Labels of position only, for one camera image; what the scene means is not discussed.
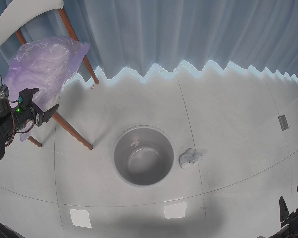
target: chair backrest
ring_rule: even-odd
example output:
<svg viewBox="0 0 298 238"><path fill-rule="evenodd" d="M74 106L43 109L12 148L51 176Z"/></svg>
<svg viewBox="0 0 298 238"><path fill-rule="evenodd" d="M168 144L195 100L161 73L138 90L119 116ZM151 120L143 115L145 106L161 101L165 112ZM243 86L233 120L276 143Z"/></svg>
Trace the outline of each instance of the chair backrest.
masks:
<svg viewBox="0 0 298 238"><path fill-rule="evenodd" d="M0 15L0 45L31 19L63 5L63 0L13 0Z"/></svg>

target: curtain fold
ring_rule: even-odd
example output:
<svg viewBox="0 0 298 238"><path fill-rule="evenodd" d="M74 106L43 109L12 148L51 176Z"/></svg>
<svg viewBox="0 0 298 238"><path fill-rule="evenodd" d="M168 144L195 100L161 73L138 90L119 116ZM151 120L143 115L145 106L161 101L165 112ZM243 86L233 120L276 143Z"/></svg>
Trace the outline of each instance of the curtain fold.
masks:
<svg viewBox="0 0 298 238"><path fill-rule="evenodd" d="M0 0L0 13L9 4ZM298 3L288 0L65 0L64 8L87 57L108 79L124 67L146 75L157 63L172 72L182 60L201 71L209 60L298 75ZM26 41L69 36L57 10L21 28ZM0 47L0 74L20 44ZM80 73L90 78L85 66Z"/></svg>

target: gray bucket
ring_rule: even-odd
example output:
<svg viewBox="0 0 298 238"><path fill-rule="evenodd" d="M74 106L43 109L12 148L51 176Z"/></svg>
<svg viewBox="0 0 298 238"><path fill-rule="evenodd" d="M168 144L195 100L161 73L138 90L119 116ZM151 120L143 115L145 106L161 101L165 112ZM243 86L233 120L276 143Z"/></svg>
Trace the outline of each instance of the gray bucket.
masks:
<svg viewBox="0 0 298 238"><path fill-rule="evenodd" d="M171 171L176 151L162 130L136 126L123 132L113 147L113 165L120 178L135 187L159 184Z"/></svg>

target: crumpled paper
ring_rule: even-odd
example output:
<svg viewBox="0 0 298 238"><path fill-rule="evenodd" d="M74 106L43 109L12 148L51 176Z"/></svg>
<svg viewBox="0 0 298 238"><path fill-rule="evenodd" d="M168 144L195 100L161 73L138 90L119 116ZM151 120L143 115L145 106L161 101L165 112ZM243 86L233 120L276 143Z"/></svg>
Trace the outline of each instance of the crumpled paper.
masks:
<svg viewBox="0 0 298 238"><path fill-rule="evenodd" d="M179 164L182 169L188 169L197 164L202 156L202 153L190 148L180 156Z"/></svg>

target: purple plastic bag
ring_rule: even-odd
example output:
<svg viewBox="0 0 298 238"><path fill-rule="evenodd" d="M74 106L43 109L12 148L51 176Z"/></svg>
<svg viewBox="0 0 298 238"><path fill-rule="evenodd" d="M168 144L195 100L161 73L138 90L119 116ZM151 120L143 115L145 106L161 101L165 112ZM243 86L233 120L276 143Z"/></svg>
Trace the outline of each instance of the purple plastic bag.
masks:
<svg viewBox="0 0 298 238"><path fill-rule="evenodd" d="M22 45L10 59L9 71L4 79L9 89L9 100L17 100L19 92L25 88L38 87L33 102L44 112L50 109L63 85L77 73L89 47L86 42L77 42L65 36L44 38ZM30 125L28 123L22 131L26 131ZM20 140L27 139L33 129L20 134Z"/></svg>

